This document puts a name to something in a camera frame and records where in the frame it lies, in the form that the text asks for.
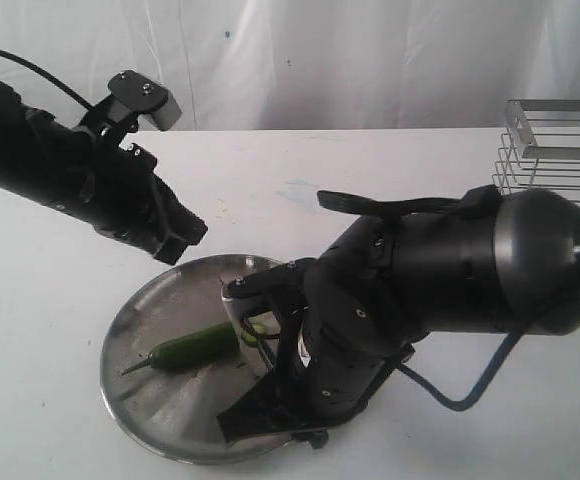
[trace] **stainless steel plate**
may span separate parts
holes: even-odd
[[[256,381],[241,354],[184,374],[151,368],[120,373],[171,338],[229,321],[222,283],[278,262],[250,255],[218,255],[177,266],[137,292],[117,314],[101,352],[101,389],[117,423],[164,457],[198,464],[244,460],[282,446],[284,436],[227,445],[216,415]]]

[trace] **white backdrop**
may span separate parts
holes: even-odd
[[[92,102],[136,69],[179,129],[496,126],[508,98],[580,98],[580,0],[0,0],[0,48]],[[83,114],[19,66],[0,78]]]

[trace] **wire rack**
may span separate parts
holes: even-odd
[[[547,188],[580,204],[580,100],[510,100],[493,182]]]

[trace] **white tabletop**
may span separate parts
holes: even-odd
[[[378,199],[461,196],[490,182],[498,129],[141,132],[158,173],[217,253],[317,256],[352,221],[318,188]],[[480,403],[458,414],[393,377],[325,449],[242,464],[160,458],[116,426],[99,392],[111,320],[167,267],[91,227],[0,191],[0,479],[580,479],[580,330],[526,337]],[[411,365],[460,397],[499,336],[433,334]]]

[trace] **metal rack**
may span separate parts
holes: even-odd
[[[548,188],[580,204],[580,100],[510,100],[493,183]]]

